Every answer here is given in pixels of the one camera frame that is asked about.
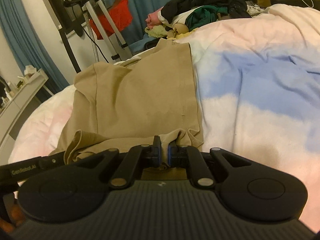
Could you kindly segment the person left hand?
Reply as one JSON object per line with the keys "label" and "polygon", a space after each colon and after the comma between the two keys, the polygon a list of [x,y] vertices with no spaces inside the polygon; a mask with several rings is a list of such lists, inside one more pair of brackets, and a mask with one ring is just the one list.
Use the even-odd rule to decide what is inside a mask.
{"label": "person left hand", "polygon": [[5,233],[12,233],[25,221],[25,215],[18,205],[14,193],[9,193],[1,197],[1,230]]}

